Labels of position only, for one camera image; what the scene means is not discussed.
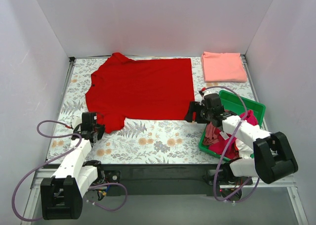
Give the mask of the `red t shirt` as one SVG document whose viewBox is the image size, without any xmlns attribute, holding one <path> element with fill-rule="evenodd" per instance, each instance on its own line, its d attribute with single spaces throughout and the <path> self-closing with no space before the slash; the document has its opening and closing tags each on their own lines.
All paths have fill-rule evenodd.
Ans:
<svg viewBox="0 0 316 225">
<path fill-rule="evenodd" d="M 108 134 L 121 130 L 126 118 L 183 120 L 194 99 L 189 58 L 132 60 L 119 52 L 91 74 L 85 94 Z"/>
</svg>

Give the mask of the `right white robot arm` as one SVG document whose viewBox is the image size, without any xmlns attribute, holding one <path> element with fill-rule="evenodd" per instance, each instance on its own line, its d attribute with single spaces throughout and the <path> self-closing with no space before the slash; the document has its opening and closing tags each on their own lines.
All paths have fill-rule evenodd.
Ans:
<svg viewBox="0 0 316 225">
<path fill-rule="evenodd" d="M 229 184 L 237 183 L 241 177 L 257 177 L 271 184 L 298 171 L 297 161 L 284 133 L 271 133 L 251 125 L 237 113 L 226 110 L 217 93 L 205 94 L 201 102 L 190 102 L 185 121 L 211 123 L 253 149 L 253 158 L 234 159 L 224 165 L 223 177 Z"/>
</svg>

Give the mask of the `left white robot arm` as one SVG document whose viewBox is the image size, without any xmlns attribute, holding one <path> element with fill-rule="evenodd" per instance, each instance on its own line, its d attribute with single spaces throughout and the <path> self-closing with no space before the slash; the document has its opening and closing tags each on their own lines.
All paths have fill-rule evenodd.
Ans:
<svg viewBox="0 0 316 225">
<path fill-rule="evenodd" d="M 44 220 L 76 220 L 83 208 L 83 196 L 91 185 L 101 185 L 105 173 L 101 162 L 86 161 L 94 143 L 100 140 L 105 126 L 97 123 L 96 112 L 84 112 L 76 122 L 71 149 L 50 178 L 40 184 Z"/>
</svg>

